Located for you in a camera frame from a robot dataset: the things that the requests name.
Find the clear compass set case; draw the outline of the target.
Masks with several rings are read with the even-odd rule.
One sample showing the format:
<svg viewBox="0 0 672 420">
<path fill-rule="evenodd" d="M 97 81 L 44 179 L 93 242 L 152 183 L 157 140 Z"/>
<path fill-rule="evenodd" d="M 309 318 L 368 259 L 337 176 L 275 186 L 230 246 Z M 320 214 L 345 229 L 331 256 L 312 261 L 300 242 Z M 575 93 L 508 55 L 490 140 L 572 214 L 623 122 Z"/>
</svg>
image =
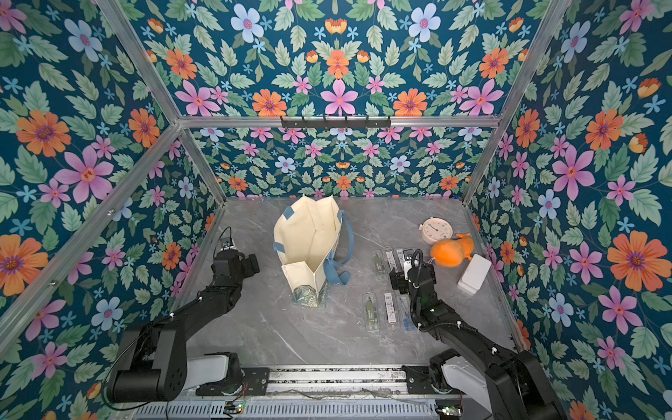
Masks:
<svg viewBox="0 0 672 420">
<path fill-rule="evenodd" d="M 379 282 L 383 282 L 386 276 L 388 276 L 388 265 L 383 258 L 383 253 L 381 252 L 381 250 L 374 250 L 371 252 L 371 257 L 376 279 Z"/>
</svg>

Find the cream canvas tote bag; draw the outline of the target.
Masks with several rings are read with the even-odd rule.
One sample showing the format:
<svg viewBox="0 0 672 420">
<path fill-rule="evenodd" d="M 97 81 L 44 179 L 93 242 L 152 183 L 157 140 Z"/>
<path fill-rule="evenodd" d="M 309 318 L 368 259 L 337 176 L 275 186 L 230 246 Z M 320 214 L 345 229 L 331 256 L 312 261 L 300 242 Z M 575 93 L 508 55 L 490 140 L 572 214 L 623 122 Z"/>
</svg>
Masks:
<svg viewBox="0 0 672 420">
<path fill-rule="evenodd" d="M 285 208 L 273 235 L 294 304 L 322 306 L 331 285 L 350 281 L 344 266 L 352 258 L 355 233 L 334 197 L 298 199 Z"/>
</svg>

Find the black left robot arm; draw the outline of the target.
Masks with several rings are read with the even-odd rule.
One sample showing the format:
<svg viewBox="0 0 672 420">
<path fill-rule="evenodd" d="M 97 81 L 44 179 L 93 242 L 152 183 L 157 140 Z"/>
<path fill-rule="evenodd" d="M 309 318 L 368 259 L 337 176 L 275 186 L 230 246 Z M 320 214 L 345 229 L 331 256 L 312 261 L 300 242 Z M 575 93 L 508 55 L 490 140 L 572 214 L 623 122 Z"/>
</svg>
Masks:
<svg viewBox="0 0 672 420">
<path fill-rule="evenodd" d="M 187 357 L 187 342 L 210 322 L 234 309 L 243 282 L 260 272 L 257 256 L 227 248 L 215 255 L 213 281 L 190 303 L 163 318 L 130 327 L 106 379 L 113 404 L 170 402 L 183 391 L 236 392 L 243 385 L 237 353 Z"/>
</svg>

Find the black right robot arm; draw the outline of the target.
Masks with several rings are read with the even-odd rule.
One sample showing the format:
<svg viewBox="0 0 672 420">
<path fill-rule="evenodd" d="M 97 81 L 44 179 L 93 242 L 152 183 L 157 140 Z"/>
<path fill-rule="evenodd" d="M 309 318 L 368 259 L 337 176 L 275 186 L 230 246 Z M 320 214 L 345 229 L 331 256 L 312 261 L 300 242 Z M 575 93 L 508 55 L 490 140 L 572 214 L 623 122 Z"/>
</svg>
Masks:
<svg viewBox="0 0 672 420">
<path fill-rule="evenodd" d="M 567 418 L 537 357 L 527 350 L 504 348 L 465 322 L 438 297 L 431 264 L 412 261 L 407 273 L 391 273 L 390 283 L 409 296 L 409 313 L 418 331 L 450 347 L 430 360 L 434 388 L 461 391 L 493 419 Z"/>
</svg>

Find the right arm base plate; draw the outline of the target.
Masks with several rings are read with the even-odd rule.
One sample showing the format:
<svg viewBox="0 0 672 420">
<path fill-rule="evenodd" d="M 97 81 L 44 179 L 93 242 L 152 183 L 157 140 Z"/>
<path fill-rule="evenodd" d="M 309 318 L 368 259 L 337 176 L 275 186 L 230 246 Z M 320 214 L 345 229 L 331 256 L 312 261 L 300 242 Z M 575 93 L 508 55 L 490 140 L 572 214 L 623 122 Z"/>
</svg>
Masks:
<svg viewBox="0 0 672 420">
<path fill-rule="evenodd" d="M 448 395 L 453 391 L 429 367 L 402 365 L 402 372 L 410 395 Z"/>
</svg>

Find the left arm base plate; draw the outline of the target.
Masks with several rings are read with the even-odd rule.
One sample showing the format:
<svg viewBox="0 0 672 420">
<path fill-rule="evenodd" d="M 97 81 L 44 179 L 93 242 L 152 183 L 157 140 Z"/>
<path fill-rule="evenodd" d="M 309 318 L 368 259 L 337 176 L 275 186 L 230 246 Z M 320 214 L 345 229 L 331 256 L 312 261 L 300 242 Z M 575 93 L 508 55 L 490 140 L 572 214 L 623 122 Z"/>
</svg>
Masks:
<svg viewBox="0 0 672 420">
<path fill-rule="evenodd" d="M 227 373 L 224 379 L 201 385 L 198 397 L 260 397 L 266 394 L 271 370 L 267 367 L 241 367 Z"/>
</svg>

